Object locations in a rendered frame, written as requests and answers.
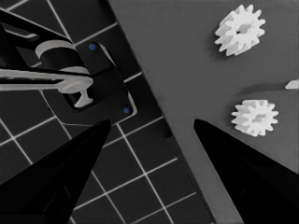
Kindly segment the small white T-shaped piece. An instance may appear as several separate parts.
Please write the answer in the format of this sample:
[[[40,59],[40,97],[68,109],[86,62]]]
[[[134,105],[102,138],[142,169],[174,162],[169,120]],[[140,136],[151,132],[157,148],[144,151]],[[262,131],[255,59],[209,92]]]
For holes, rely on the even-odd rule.
[[[286,90],[299,90],[299,79],[290,81],[286,86]]]

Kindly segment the small white gear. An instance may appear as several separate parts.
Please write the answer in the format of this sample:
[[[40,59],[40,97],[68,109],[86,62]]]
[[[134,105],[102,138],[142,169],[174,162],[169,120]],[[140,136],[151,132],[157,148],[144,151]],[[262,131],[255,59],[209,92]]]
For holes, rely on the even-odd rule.
[[[267,132],[274,130],[273,124],[278,123],[275,107],[267,100],[244,100],[235,106],[232,123],[242,133],[253,137],[266,136]]]
[[[225,51],[227,56],[237,56],[260,43],[260,37],[265,34],[262,28],[265,19],[260,18],[260,9],[253,9],[253,5],[240,5],[220,22],[215,32],[218,37],[215,44],[220,45],[219,52]]]

